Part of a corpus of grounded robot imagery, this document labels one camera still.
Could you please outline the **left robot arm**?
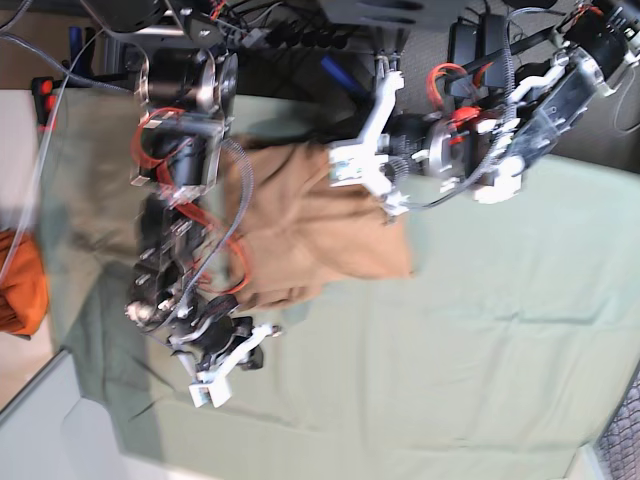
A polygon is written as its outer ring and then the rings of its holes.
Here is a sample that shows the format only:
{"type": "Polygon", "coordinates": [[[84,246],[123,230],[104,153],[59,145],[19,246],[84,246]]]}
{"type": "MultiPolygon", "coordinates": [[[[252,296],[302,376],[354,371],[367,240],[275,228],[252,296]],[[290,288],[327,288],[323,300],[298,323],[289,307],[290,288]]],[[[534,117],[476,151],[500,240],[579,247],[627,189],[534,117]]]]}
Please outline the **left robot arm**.
{"type": "Polygon", "coordinates": [[[570,131],[598,96],[615,93],[615,74],[639,64],[639,4],[579,1],[558,22],[513,40],[517,18],[551,15],[526,4],[484,25],[492,46],[466,64],[448,60],[431,68],[425,90],[432,111],[396,115],[383,168],[439,178],[439,198],[413,202],[398,191],[385,198],[400,212],[435,208],[471,192],[491,204],[517,194],[527,170],[570,131]]]}

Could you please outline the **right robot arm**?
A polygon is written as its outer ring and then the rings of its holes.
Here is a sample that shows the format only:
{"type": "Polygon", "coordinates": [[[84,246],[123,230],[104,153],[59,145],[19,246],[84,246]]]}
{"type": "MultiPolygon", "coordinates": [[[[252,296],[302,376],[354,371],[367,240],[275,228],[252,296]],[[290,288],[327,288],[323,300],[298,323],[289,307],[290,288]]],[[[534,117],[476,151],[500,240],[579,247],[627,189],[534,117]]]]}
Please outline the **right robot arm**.
{"type": "Polygon", "coordinates": [[[246,154],[227,132],[237,58],[223,50],[222,1],[165,1],[174,44],[144,46],[136,82],[141,107],[131,140],[132,181],[149,189],[139,218],[139,256],[127,316],[202,379],[221,365],[258,369],[262,351],[250,318],[234,318],[232,293],[207,299],[206,269],[228,248],[233,227],[218,225],[202,203],[228,159],[240,175],[239,212],[253,193],[246,154]]]}

